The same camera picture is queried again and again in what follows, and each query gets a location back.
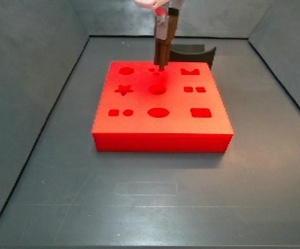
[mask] red foam block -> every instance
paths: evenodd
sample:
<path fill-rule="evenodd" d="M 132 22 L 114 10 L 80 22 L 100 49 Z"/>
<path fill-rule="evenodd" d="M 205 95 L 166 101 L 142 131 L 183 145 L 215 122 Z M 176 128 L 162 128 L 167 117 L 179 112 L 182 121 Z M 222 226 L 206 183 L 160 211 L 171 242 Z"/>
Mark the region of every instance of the red foam block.
<path fill-rule="evenodd" d="M 206 63 L 111 63 L 92 125 L 98 151 L 225 152 L 233 136 Z"/>

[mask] gray wall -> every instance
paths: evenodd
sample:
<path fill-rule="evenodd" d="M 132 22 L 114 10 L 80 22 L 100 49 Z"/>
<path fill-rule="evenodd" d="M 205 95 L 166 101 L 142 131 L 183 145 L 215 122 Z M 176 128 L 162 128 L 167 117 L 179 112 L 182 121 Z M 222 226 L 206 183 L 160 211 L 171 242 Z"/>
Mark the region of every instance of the gray wall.
<path fill-rule="evenodd" d="M 300 105 L 300 0 L 275 0 L 250 43 Z"/>
<path fill-rule="evenodd" d="M 152 35 L 132 0 L 70 0 L 90 35 Z M 247 38 L 274 0 L 185 0 L 176 36 Z"/>
<path fill-rule="evenodd" d="M 0 210 L 86 41 L 67 0 L 0 0 Z"/>

